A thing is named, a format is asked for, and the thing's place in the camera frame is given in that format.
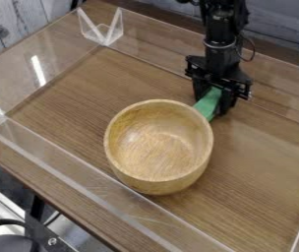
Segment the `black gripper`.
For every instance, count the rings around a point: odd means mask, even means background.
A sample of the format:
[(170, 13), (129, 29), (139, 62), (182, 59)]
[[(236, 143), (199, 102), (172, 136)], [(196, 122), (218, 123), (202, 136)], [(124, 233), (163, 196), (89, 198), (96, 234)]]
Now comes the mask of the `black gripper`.
[(211, 88), (222, 91), (219, 114), (224, 115), (235, 106), (238, 98), (250, 96), (252, 79), (240, 68), (243, 40), (234, 40), (227, 46), (206, 45), (204, 55), (190, 55), (186, 58), (186, 75), (192, 81), (195, 100), (200, 100)]

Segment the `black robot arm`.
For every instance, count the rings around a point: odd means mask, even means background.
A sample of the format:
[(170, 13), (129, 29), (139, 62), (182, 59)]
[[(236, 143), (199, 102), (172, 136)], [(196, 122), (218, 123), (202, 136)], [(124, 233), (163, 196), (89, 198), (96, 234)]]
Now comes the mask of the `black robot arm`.
[(250, 11), (246, 0), (178, 0), (199, 7), (204, 25), (204, 55), (188, 55), (186, 75), (192, 81), (195, 109), (211, 120), (224, 115), (238, 99), (250, 99), (252, 79), (240, 68)]

